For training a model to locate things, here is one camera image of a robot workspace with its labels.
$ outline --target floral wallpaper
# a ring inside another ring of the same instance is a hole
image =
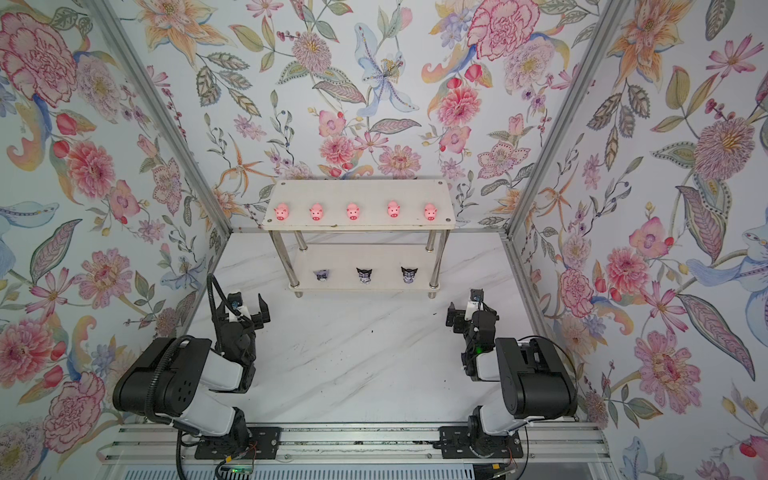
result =
[[[283,178],[444,178],[459,225],[502,227],[601,13],[599,0],[111,4],[247,230]]]
[[[768,478],[767,16],[633,0],[515,230],[626,480]]]
[[[90,478],[116,382],[197,305],[206,225],[79,2],[0,2],[0,478]]]

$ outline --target toy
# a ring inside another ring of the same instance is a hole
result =
[[[357,220],[357,218],[360,216],[360,207],[355,204],[347,205],[346,216],[348,216],[350,220]]]
[[[400,206],[397,204],[397,202],[392,200],[386,206],[386,213],[392,218],[397,218],[397,216],[400,214]]]
[[[310,208],[310,216],[312,217],[312,220],[315,221],[323,218],[323,206],[320,204],[312,205],[312,208]]]
[[[278,220],[285,220],[288,218],[288,206],[285,204],[280,204],[275,209],[275,217],[277,217]]]
[[[424,207],[424,217],[426,217],[427,220],[434,220],[435,217],[437,217],[437,207],[432,204],[427,204],[427,206]]]

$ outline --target shelf top board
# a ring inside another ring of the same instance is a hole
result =
[[[387,214],[387,204],[400,206],[397,218]],[[285,220],[275,217],[275,207],[288,206]],[[323,218],[312,220],[310,208],[323,207]],[[346,214],[349,204],[360,209],[357,220]],[[437,217],[427,220],[427,204],[437,207]],[[456,219],[444,180],[279,180],[272,189],[264,217],[264,230],[303,231],[403,231],[453,230]]]

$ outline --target marble floor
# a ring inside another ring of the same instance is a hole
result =
[[[425,233],[306,235],[307,243],[425,243]],[[291,255],[296,244],[284,234]],[[470,288],[498,311],[497,336],[532,333],[498,233],[454,233],[442,260],[441,289],[425,293],[304,293],[296,298],[270,238],[235,233],[216,270],[223,291],[257,293],[272,322],[257,331],[256,377],[244,395],[215,394],[249,422],[454,422],[498,383],[462,370],[462,336],[445,326],[451,302],[465,308]],[[189,334],[214,337],[207,301]]]

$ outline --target shelf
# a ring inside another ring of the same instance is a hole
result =
[[[402,281],[401,266],[419,269],[413,283]],[[435,292],[429,287],[434,267],[435,253],[424,245],[314,243],[293,258],[299,287],[292,290]],[[373,269],[371,283],[359,280],[357,268]],[[328,280],[318,281],[315,270],[329,270]]]
[[[394,200],[400,214],[391,218],[387,204]],[[275,217],[275,207],[286,204],[285,220]],[[310,217],[310,207],[323,206],[323,218]],[[360,218],[350,220],[346,207],[357,204]],[[437,207],[437,217],[424,218],[424,207]],[[443,180],[281,180],[272,189],[264,217],[264,230],[301,231],[404,231],[453,230],[456,219]]]

